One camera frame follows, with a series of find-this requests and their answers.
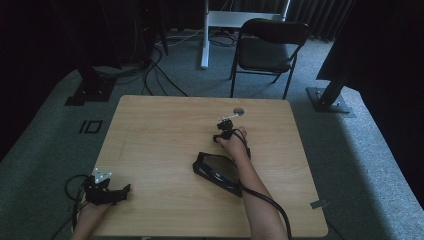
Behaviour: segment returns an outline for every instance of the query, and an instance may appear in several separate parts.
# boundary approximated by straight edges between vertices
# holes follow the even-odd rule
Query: chair backrest
[[[309,26],[300,22],[254,18],[243,24],[239,40],[243,34],[249,34],[271,43],[303,46],[309,37]]]

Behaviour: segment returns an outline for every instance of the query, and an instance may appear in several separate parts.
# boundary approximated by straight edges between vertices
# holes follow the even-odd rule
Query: forearm
[[[243,186],[272,198],[249,159],[236,160],[236,163]],[[287,239],[287,232],[277,209],[245,191],[243,192],[243,202],[253,240]]]

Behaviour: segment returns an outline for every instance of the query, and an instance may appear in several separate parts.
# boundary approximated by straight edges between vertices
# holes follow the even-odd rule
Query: human arm
[[[236,133],[238,135],[241,133],[244,137],[247,135],[244,127],[240,127]],[[218,138],[217,141],[233,157],[243,186],[272,198],[253,167],[243,142],[235,134],[228,140]],[[286,229],[274,206],[245,191],[243,192],[243,202],[249,220],[252,240],[288,239]]]
[[[105,216],[110,204],[94,205],[88,203],[78,217],[77,225],[72,234],[72,240],[87,240],[93,233],[94,229]]]

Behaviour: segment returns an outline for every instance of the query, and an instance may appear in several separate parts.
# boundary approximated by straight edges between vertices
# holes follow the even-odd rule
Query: gray carpet
[[[234,48],[211,45],[209,68],[201,70],[201,47],[199,41],[179,43],[170,47],[169,56],[163,56],[158,65],[189,96],[228,97]],[[360,94],[348,88],[342,92],[355,118],[317,113],[311,105],[305,88],[328,84],[315,81],[315,77],[330,48],[330,43],[307,42],[299,53],[287,97],[318,194],[329,202],[325,216],[345,239],[422,239],[423,209]],[[153,58],[158,59],[157,52]],[[114,71],[105,67],[99,70]],[[81,107],[64,106],[81,81],[76,71],[57,84],[0,164],[0,239],[51,238],[71,213],[72,201],[63,190],[66,179],[91,173],[119,98],[147,93],[142,76],[120,78],[109,102]],[[286,78],[283,75],[276,84],[270,84],[272,78],[238,75],[235,97],[280,99]],[[154,95],[182,95],[160,72],[151,71],[147,83]],[[98,133],[80,133],[84,121],[103,124]],[[70,189],[75,192],[76,183]],[[329,229],[323,239],[341,239]],[[69,239],[70,234],[68,224],[56,239]]]

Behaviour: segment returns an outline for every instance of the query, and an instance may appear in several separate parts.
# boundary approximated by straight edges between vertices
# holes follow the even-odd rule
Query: metal stand base
[[[103,79],[103,83],[98,89],[85,91],[86,83],[82,81],[74,96],[68,97],[65,106],[84,106],[85,102],[108,102],[115,82],[116,78]]]
[[[352,108],[349,108],[343,97],[339,95],[331,106],[322,106],[319,103],[322,93],[325,91],[325,88],[315,88],[309,87],[306,88],[306,92],[311,99],[312,105],[316,112],[328,112],[328,113],[342,113],[344,117],[355,118]]]

